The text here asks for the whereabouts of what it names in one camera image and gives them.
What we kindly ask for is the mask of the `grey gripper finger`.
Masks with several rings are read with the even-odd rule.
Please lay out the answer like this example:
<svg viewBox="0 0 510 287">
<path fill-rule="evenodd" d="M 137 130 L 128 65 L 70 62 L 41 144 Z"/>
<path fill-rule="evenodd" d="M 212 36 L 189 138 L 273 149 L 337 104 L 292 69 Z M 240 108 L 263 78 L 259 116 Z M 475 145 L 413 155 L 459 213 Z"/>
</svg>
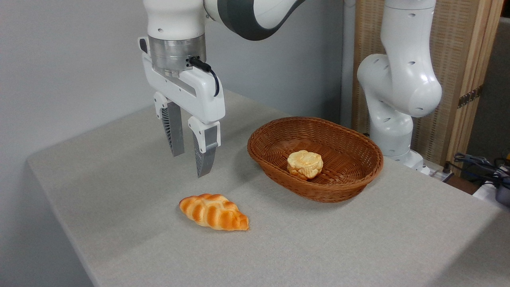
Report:
<svg viewBox="0 0 510 287">
<path fill-rule="evenodd" d="M 154 94 L 155 110 L 161 120 L 173 157 L 184 154 L 181 108 L 162 93 Z"/>
<path fill-rule="evenodd" d="M 220 122 L 204 124 L 192 116 L 188 120 L 188 125 L 193 134 L 197 176 L 200 178 L 209 174 L 213 167 L 216 149 L 222 145 Z"/>
</svg>

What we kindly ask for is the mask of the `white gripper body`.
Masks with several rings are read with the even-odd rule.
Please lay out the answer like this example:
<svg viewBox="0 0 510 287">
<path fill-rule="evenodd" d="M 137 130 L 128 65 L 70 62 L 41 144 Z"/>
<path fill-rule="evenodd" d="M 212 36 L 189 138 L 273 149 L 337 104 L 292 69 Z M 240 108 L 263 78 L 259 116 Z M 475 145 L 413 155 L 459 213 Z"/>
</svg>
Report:
<svg viewBox="0 0 510 287">
<path fill-rule="evenodd" d="M 192 65 L 206 61 L 205 37 L 186 40 L 138 38 L 142 63 L 151 87 L 198 118 L 204 124 L 222 119 L 225 114 L 224 90 L 220 80 L 209 71 Z"/>
</svg>

